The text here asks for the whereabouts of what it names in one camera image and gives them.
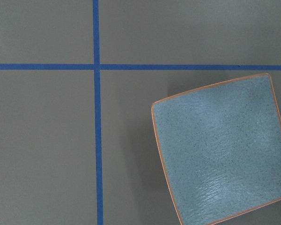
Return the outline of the blue square ceramic plate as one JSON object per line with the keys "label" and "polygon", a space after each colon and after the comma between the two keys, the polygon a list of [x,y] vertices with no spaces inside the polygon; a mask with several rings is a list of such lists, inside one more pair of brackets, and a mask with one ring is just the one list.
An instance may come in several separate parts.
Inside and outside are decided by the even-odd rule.
{"label": "blue square ceramic plate", "polygon": [[269,74],[161,99],[151,115],[180,224],[215,225],[281,200],[281,116]]}

